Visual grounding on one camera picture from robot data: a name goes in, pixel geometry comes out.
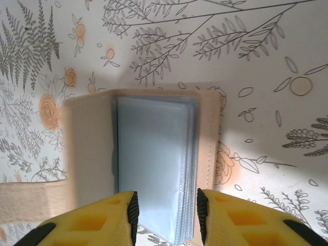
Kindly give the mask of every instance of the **fern illustration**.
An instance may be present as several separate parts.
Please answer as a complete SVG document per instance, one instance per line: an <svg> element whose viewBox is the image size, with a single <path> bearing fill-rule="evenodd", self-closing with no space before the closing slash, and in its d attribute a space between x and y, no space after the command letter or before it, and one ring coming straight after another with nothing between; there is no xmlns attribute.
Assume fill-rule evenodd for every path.
<svg viewBox="0 0 328 246"><path fill-rule="evenodd" d="M16 130L17 138L25 151L37 158L44 140L36 129L31 128L33 103L30 97L23 95L14 100L13 92L0 79L0 117L6 119L8 126Z"/></svg>
<svg viewBox="0 0 328 246"><path fill-rule="evenodd" d="M316 219L319 221L318 225L321 226L323 229L321 231L324 234L328 234L328 210L317 210L314 212L317 214L319 217L316 217Z"/></svg>
<svg viewBox="0 0 328 246"><path fill-rule="evenodd" d="M55 53L59 59L59 42L56 41L53 24L53 8L46 26L45 15L41 0L38 1L38 17L25 7L20 1L18 4L24 14L24 23L17 20L6 8L9 25L2 21L5 38L0 35L0 71L7 79L18 86L23 74L23 89L25 90L28 78L31 87L35 89L35 81L38 73L48 65L50 71L51 56Z"/></svg>
<svg viewBox="0 0 328 246"><path fill-rule="evenodd" d="M308 220L303 215L304 210L308 210L309 206L305 204L309 204L310 201L305 199L308 197L308 193L303 192L302 190L297 190L294 192L295 195L295 201L292 200L286 193L281 192L283 195L282 200L286 200L289 205L285 205L284 202L280 201L279 198L277 198L275 195L271 194L269 190L267 190L265 187L261 188L262 192L261 194L265 195L265 199L269 200L269 204L274 205L274 209L282 210L285 213L288 213L290 215L293 215L294 217L301 220L304 224L306 224L309 228L311 228L311 225L309 224Z"/></svg>
<svg viewBox="0 0 328 246"><path fill-rule="evenodd" d="M311 124L312 128L328 131L328 116L317 118L317 123ZM291 142L282 145L284 148L314 148L319 142L328 141L328 133L316 133L313 130L297 129L286 134ZM305 153L304 156L320 156L328 154L328 144L313 152Z"/></svg>

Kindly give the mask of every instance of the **orange flower illustration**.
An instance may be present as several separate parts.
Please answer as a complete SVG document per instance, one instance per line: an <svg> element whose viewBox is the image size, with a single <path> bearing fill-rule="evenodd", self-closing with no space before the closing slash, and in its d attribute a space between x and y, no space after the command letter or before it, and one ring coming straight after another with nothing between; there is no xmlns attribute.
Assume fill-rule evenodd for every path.
<svg viewBox="0 0 328 246"><path fill-rule="evenodd" d="M49 130L58 128L59 108L56 100L45 94L41 97L39 102L39 111L42 124Z"/></svg>
<svg viewBox="0 0 328 246"><path fill-rule="evenodd" d="M102 56L101 59L106 60L104 66L107 66L108 64L112 65L113 67L118 68L120 65L116 62L112 61L112 59L115 56L115 51L112 48L109 48L106 50L106 56Z"/></svg>
<svg viewBox="0 0 328 246"><path fill-rule="evenodd" d="M223 185L229 181L235 161L229 157L230 150L219 142L216 157L215 184Z"/></svg>
<svg viewBox="0 0 328 246"><path fill-rule="evenodd" d="M76 84L76 72L74 69L70 68L65 73L65 85L67 87L75 87Z"/></svg>
<svg viewBox="0 0 328 246"><path fill-rule="evenodd" d="M0 239L1 239L4 243L7 242L7 236L6 236L5 230L2 229L1 227L0 227Z"/></svg>

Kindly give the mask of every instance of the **orange circle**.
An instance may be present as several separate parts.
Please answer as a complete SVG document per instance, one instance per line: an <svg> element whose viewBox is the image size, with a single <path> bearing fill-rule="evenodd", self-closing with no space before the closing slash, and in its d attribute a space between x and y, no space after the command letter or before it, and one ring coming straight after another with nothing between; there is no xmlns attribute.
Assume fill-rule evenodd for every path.
<svg viewBox="0 0 328 246"><path fill-rule="evenodd" d="M88 92L89 93L94 93L96 91L96 87L94 84L90 83L88 84Z"/></svg>
<svg viewBox="0 0 328 246"><path fill-rule="evenodd" d="M83 38L79 37L77 39L77 46L79 46L80 48L82 48L84 46L84 40L83 40Z"/></svg>
<svg viewBox="0 0 328 246"><path fill-rule="evenodd" d="M297 77L290 84L290 90L297 96L305 96L313 89L313 83L309 78Z"/></svg>
<svg viewBox="0 0 328 246"><path fill-rule="evenodd" d="M83 24L79 24L75 28L75 34L77 37L82 37L85 34L85 32L86 32L86 28L84 27Z"/></svg>
<svg viewBox="0 0 328 246"><path fill-rule="evenodd" d="M115 55L115 53L114 53L114 50L113 49L109 49L108 51L107 51L107 53L106 53L106 57L107 57L107 59L113 59L113 57L114 57L114 55Z"/></svg>

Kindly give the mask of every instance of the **patterned background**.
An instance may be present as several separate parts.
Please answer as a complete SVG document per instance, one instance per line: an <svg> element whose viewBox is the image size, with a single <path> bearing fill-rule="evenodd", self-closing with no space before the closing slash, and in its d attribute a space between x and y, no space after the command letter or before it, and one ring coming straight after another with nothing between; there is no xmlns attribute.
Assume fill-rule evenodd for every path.
<svg viewBox="0 0 328 246"><path fill-rule="evenodd" d="M326 0L1 0L0 181L66 177L66 98L215 90L217 190L328 240L327 12ZM36 225L1 224L0 245ZM169 244L140 228L137 245Z"/></svg>

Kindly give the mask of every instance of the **branch drawing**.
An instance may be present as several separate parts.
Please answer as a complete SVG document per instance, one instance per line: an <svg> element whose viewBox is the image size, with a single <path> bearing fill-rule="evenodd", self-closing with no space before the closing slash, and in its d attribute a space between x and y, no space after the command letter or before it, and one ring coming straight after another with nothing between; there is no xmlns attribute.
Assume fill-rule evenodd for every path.
<svg viewBox="0 0 328 246"><path fill-rule="evenodd" d="M326 118L317 118L317 123L311 124L312 128L328 131L328 116ZM320 156L328 154L328 133L317 133L309 129L292 130L286 134L290 143L282 145L284 148L315 148L318 143L324 143L325 146L313 152L305 153L304 156Z"/></svg>
<svg viewBox="0 0 328 246"><path fill-rule="evenodd" d="M285 205L284 202L280 201L279 198L276 198L275 195L271 194L269 190L267 190L265 187L261 188L262 192L261 194L264 194L266 196L265 199L269 200L269 204L274 205L274 209L282 210L285 213L291 214L294 217L301 220L304 224L306 224L309 228L311 228L311 225L309 224L308 220L303 215L304 210L308 210L309 206L306 204L309 204L310 201L305 199L308 197L308 193L297 190L294 192L295 200L291 199L288 194L281 192L283 199L286 200L289 205Z"/></svg>
<svg viewBox="0 0 328 246"><path fill-rule="evenodd" d="M152 85L155 85L156 76L163 79L164 69L171 71L170 58L179 58L179 55L187 47L187 39L212 17L207 18L191 33L178 31L176 35L167 36L161 28L136 30L134 38L138 40L131 50L135 50L136 54L139 52L139 62L132 62L130 68L134 69L134 72L138 72L136 80L139 81L139 84L144 82L147 86L148 81L151 81Z"/></svg>
<svg viewBox="0 0 328 246"><path fill-rule="evenodd" d="M80 23L82 17L76 19L76 16L72 14L72 20L73 20L74 28L72 28L72 33L68 34L68 37L73 40L76 39L76 46L74 50L74 57L76 57L78 53L81 53L81 49L84 46L84 41L85 41L84 35L86 33L86 27L84 26L84 24Z"/></svg>
<svg viewBox="0 0 328 246"><path fill-rule="evenodd" d="M35 89L36 77L48 65L52 71L51 56L55 53L59 59L59 44L54 34L53 8L46 26L41 0L38 1L38 17L33 18L33 12L18 1L24 14L24 22L19 21L6 8L9 27L2 22L5 39L0 35L0 70L7 79L11 78L18 86L23 74L23 89L25 90L28 77L31 87Z"/></svg>
<svg viewBox="0 0 328 246"><path fill-rule="evenodd" d="M321 231L328 234L328 210L316 210L314 213L318 215L316 219L319 221L318 225L322 227ZM323 238L328 241L328 236L323 236Z"/></svg>
<svg viewBox="0 0 328 246"><path fill-rule="evenodd" d="M7 227L6 231L8 231L6 236L12 241L20 240L33 229L31 223L28 223L26 225L24 225L23 223L14 223L7 224L5 226Z"/></svg>
<svg viewBox="0 0 328 246"><path fill-rule="evenodd" d="M206 1L216 5L222 5L229 8L229 11L221 11L212 14L201 14L186 16L182 14L187 6L196 1ZM132 62L131 69L137 74L136 80L144 83L145 86L155 84L156 78L163 79L165 70L171 71L170 59L179 58L187 47L190 37L200 28L202 28L212 17L227 13L239 13L243 11L256 11L266 8L275 8L286 6L286 9L270 18L265 23L248 31L243 21L238 15L234 19L224 18L221 26L210 25L206 28L207 33L198 36L199 41L193 43L199 46L194 56L198 59L206 57L211 60L212 57L220 57L222 49L227 53L239 49L239 58L245 57L250 60L251 54L260 57L260 51L269 55L267 45L269 42L274 49L278 49L277 37L285 37L283 29L278 25L282 16L298 4L312 2L316 0L304 0L293 3L262 6L256 8L241 8L246 1L220 1L212 0L189 0L182 2L180 0L152 0L147 5L139 0L106 0L104 6L103 26L109 32L113 32L120 38L128 36L128 30L131 27L137 27L133 38L137 39L136 44L132 46L133 51L138 55L138 61ZM162 15L161 20L151 20L150 16L156 17ZM193 18L204 18L193 31L178 31L175 34L167 35L162 28L151 26L162 23L178 23L179 21L189 21Z"/></svg>
<svg viewBox="0 0 328 246"><path fill-rule="evenodd" d="M60 168L60 158L53 159L53 163L50 164L47 157L43 157L39 163L40 170L37 171L31 178L40 178L42 181L49 181L49 177L53 177L56 180L67 178L67 172Z"/></svg>
<svg viewBox="0 0 328 246"><path fill-rule="evenodd" d="M5 138L0 139L0 151L8 153L10 165L19 166L20 170L26 173L32 172L33 163L25 160L23 150L13 142L11 144Z"/></svg>
<svg viewBox="0 0 328 246"><path fill-rule="evenodd" d="M261 164L272 164L277 169L279 169L280 166L296 168L296 166L290 164L267 161L267 158L267 156L260 156L257 159L240 157L237 152L232 153L232 151L225 144L219 141L215 169L215 184L223 185L227 183L232 176L232 167L238 164L242 168L256 174L260 173L258 165Z"/></svg>
<svg viewBox="0 0 328 246"><path fill-rule="evenodd" d="M34 158L37 158L41 146L44 145L40 132L36 129L30 130L32 110L31 99L23 95L14 101L13 92L5 86L5 83L0 80L0 100L2 108L0 116L7 120L10 127L15 128L20 144L25 151L29 151Z"/></svg>
<svg viewBox="0 0 328 246"><path fill-rule="evenodd" d="M24 153L20 146L17 146L13 142L9 144L5 138L2 138L0 139L0 151L8 154L7 156L11 166L18 166L25 173L31 173L33 171L34 163L24 158ZM47 157L42 157L39 162L39 171L32 176L30 181L33 181L34 177L38 177L43 181L49 181L49 176L60 180L66 178L66 173L64 169L60 168L59 157L53 160L53 164L49 163Z"/></svg>

